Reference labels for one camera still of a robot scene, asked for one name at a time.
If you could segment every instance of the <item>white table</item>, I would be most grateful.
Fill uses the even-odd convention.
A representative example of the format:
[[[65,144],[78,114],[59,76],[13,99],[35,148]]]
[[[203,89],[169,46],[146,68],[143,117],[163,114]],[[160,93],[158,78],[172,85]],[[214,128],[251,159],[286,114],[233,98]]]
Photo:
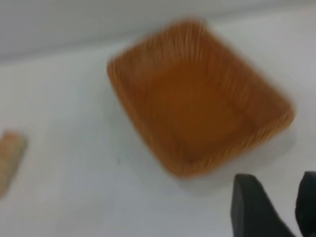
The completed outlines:
[[[106,75],[133,39],[0,65],[0,129],[29,148],[0,202],[3,237],[231,237],[233,177],[263,183],[294,217],[305,170],[316,170],[316,5],[214,23],[298,108],[289,130],[208,176],[177,180],[133,129]]]

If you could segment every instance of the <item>woven basket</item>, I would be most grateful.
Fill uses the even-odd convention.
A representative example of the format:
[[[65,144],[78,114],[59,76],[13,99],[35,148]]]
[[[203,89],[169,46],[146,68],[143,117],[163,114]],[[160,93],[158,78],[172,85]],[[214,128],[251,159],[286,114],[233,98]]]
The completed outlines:
[[[108,75],[143,139],[177,176],[209,172],[294,119],[290,103],[196,20],[129,49]]]

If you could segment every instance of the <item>orange basket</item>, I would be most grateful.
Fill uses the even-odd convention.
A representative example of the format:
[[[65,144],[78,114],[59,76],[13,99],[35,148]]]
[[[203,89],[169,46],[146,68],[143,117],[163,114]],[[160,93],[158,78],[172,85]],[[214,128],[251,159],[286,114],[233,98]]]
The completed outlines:
[[[200,21],[171,25],[108,64],[135,127],[177,176],[209,172],[272,138],[290,103]]]

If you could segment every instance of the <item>white background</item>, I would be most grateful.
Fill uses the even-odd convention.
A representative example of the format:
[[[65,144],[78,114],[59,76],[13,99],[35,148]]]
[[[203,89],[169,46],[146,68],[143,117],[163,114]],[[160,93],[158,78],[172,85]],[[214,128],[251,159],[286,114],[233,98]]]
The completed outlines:
[[[0,0],[0,60],[148,30],[183,14],[232,15],[313,0]]]
[[[294,218],[304,171],[316,170],[316,5],[217,22],[215,32],[297,105],[290,129],[194,180],[168,175],[133,129],[106,75],[132,38],[0,65],[0,130],[29,148],[0,202],[4,237],[231,237],[233,177],[263,183]]]

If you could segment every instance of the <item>black object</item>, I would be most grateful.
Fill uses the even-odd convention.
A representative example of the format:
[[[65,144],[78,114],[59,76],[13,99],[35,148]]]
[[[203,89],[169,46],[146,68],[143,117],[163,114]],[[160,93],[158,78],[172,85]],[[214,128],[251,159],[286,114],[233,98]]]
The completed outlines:
[[[303,237],[316,237],[316,172],[304,174],[297,195],[295,216]]]
[[[316,237],[316,172],[305,172],[300,183],[296,221],[303,237]],[[235,237],[293,237],[279,218],[261,183],[253,175],[237,174],[231,218]]]
[[[261,183],[253,175],[237,174],[231,218],[235,237],[293,237],[278,217]]]

